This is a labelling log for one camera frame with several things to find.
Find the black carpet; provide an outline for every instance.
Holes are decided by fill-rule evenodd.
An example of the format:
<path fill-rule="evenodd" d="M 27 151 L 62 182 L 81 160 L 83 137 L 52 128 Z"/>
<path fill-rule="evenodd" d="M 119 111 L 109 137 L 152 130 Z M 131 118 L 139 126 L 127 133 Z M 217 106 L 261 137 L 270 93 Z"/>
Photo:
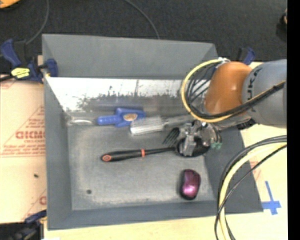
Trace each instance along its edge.
<path fill-rule="evenodd" d="M 254 50 L 256 61 L 287 58 L 287 31 L 280 18 L 287 0 L 129 0 L 155 25 L 163 40 L 213 43 L 219 56 L 236 60 L 240 47 Z M 0 45 L 7 39 L 30 40 L 44 23 L 46 0 L 23 0 L 0 10 Z M 157 39 L 143 14 L 124 0 L 49 0 L 43 33 Z M 41 53 L 40 35 L 27 46 Z M 10 63 L 0 58 L 0 73 Z M 0 225 L 0 240 L 21 225 Z"/>

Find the blue tape cross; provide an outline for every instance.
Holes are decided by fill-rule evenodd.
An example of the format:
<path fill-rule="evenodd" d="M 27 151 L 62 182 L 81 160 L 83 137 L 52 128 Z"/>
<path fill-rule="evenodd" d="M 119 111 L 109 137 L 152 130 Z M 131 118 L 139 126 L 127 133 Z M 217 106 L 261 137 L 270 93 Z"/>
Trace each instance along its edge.
<path fill-rule="evenodd" d="M 272 196 L 268 181 L 265 181 L 265 185 L 266 185 L 266 189 L 268 190 L 268 193 L 270 196 L 270 201 L 261 202 L 262 208 L 264 210 L 269 209 L 271 212 L 271 215 L 276 215 L 276 214 L 278 214 L 277 208 L 281 208 L 281 204 L 279 201 L 274 201 L 274 197 Z"/>

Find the yellow cable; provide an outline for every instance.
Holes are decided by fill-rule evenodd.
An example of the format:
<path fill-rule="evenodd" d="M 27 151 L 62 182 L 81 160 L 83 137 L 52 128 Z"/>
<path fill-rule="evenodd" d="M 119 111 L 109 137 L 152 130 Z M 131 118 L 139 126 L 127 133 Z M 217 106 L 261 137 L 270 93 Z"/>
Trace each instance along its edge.
<path fill-rule="evenodd" d="M 222 59 L 212 59 L 212 60 L 208 60 L 208 61 L 206 61 L 206 62 L 204 62 L 204 63 L 201 63 L 201 64 L 197 65 L 195 68 L 193 68 L 193 69 L 186 75 L 185 79 L 184 79 L 183 82 L 182 82 L 181 89 L 180 89 L 182 103 L 183 103 L 185 109 L 190 113 L 190 115 L 192 115 L 195 119 L 197 119 L 197 120 L 199 120 L 199 121 L 201 121 L 201 122 L 206 122 L 206 123 L 216 123 L 216 122 L 220 122 L 220 121 L 222 121 L 222 120 L 225 120 L 225 119 L 227 119 L 227 118 L 229 118 L 229 117 L 231 117 L 231 116 L 233 115 L 233 114 L 229 114 L 229 115 L 224 115 L 224 116 L 221 116 L 221 117 L 218 117 L 218 118 L 204 119 L 204 118 L 202 118 L 202 117 L 197 116 L 197 115 L 191 110 L 191 108 L 188 106 L 187 101 L 186 101 L 185 89 L 186 89 L 186 84 L 187 84 L 188 80 L 190 79 L 190 77 L 191 77 L 196 71 L 198 71 L 199 69 L 201 69 L 201 68 L 203 68 L 203 67 L 205 67 L 205 66 L 207 66 L 207 65 L 209 65 L 209 64 L 218 63 L 218 62 L 222 62 L 222 61 L 223 61 Z M 274 86 L 279 86 L 279 85 L 281 85 L 281 84 L 284 83 L 284 82 L 285 82 L 285 80 L 284 80 L 284 81 L 281 81 L 281 82 L 279 82 L 279 83 L 277 83 L 277 84 L 275 84 Z M 267 89 L 267 90 L 265 90 L 265 91 L 259 93 L 258 95 L 254 96 L 253 98 L 251 98 L 251 99 L 249 100 L 249 102 L 251 102 L 251 101 L 257 99 L 258 97 L 260 97 L 261 95 L 263 95 L 265 92 L 269 91 L 270 89 Z"/>
<path fill-rule="evenodd" d="M 246 156 L 244 156 L 241 160 L 239 160 L 228 172 L 227 176 L 224 178 L 221 190 L 220 190 L 220 201 L 218 204 L 218 207 L 221 206 L 221 204 L 223 203 L 226 194 L 227 194 L 227 189 L 230 183 L 230 180 L 232 179 L 232 177 L 234 176 L 234 174 L 237 172 L 237 170 L 242 167 L 242 165 L 244 163 L 246 163 L 247 161 L 249 161 L 251 158 L 258 156 L 260 153 L 262 153 L 262 157 L 260 158 L 260 160 L 264 159 L 266 156 L 269 155 L 268 152 L 265 152 L 265 149 L 274 149 L 277 150 L 283 146 L 286 145 L 286 142 L 282 142 L 282 143 L 272 143 L 272 144 L 267 144 L 271 145 L 271 147 L 266 147 L 266 148 L 262 148 L 260 150 L 252 150 L 250 151 Z M 219 222 L 220 222 L 220 227 L 221 227 L 221 231 L 223 234 L 223 237 L 225 240 L 231 240 L 231 237 L 229 235 L 228 232 L 228 228 L 227 228 L 227 223 L 226 223 L 226 215 L 225 215 L 225 208 L 223 208 L 220 212 L 220 217 L 219 217 Z"/>

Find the purple computer mouse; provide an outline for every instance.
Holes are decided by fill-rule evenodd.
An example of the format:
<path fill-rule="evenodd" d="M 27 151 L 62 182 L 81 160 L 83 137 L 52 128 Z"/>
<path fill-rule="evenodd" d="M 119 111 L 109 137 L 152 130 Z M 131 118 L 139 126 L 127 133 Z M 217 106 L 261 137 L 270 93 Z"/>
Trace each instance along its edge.
<path fill-rule="evenodd" d="M 182 181 L 180 186 L 180 194 L 187 200 L 196 198 L 201 183 L 200 174 L 192 169 L 185 169 L 182 172 Z"/>

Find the gray foam surface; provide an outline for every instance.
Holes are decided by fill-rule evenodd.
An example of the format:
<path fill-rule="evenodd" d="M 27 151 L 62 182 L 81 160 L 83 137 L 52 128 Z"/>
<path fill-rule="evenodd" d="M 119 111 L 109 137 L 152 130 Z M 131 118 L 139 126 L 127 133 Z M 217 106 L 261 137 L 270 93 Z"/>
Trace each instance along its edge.
<path fill-rule="evenodd" d="M 154 149 L 169 130 L 132 136 L 128 127 L 71 126 L 68 128 L 71 197 L 73 210 L 188 202 L 179 195 L 182 171 L 201 176 L 196 201 L 214 200 L 203 156 L 186 158 L 173 151 L 103 162 L 108 152 Z"/>

